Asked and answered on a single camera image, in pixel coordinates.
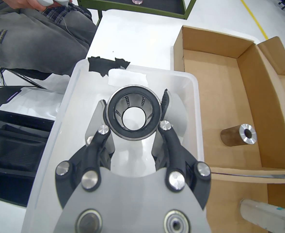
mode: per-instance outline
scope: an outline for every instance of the white floor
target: white floor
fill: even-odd
[[[244,0],[248,5],[263,30],[269,38],[279,36],[285,46],[285,11],[278,5],[279,0]],[[91,10],[94,22],[97,22],[97,11]],[[240,0],[197,0],[188,22],[204,28],[225,28],[242,32],[256,37],[260,41],[265,38],[260,29],[245,9]],[[68,77],[51,76],[44,83],[40,83],[50,90],[64,92]],[[17,84],[16,77],[11,73],[5,73],[8,85]]]

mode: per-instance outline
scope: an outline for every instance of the plaid shirt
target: plaid shirt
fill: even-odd
[[[74,5],[73,3],[69,3],[68,6],[66,7],[62,6],[62,7],[46,9],[41,13],[58,25],[61,23],[61,21],[70,11],[79,11],[83,15],[85,15],[88,19],[92,20],[92,15],[89,11],[85,11],[82,8],[78,7],[77,5]]]

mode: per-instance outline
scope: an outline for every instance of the yellow floor line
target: yellow floor line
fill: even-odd
[[[254,14],[251,12],[251,10],[249,9],[249,7],[247,6],[247,4],[244,2],[244,0],[240,0],[242,2],[242,4],[245,6],[246,10],[249,12],[250,16],[253,18],[253,20],[256,22],[258,28],[260,29],[261,33],[263,34],[264,38],[267,40],[268,36],[266,35],[266,33],[264,32],[263,28],[261,27],[261,25],[259,24],[259,22],[257,21],[257,19],[255,18]]]

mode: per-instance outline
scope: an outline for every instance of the person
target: person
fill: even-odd
[[[0,67],[71,75],[97,30],[86,9],[0,0]]]

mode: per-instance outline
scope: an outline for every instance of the plastic bin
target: plastic bin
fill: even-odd
[[[88,67],[87,59],[79,61],[71,76],[37,171],[22,233],[53,232],[62,212],[55,189],[55,168],[85,144],[85,131],[98,101],[107,101],[122,86],[144,85],[160,99],[165,89],[177,93],[189,117],[182,144],[198,160],[204,160],[198,82],[193,75],[130,65],[127,70],[112,69],[109,77],[103,78],[99,73],[89,72]],[[154,137],[155,134],[142,141],[129,142],[114,134],[116,151],[111,170],[129,177],[155,172],[151,155]]]

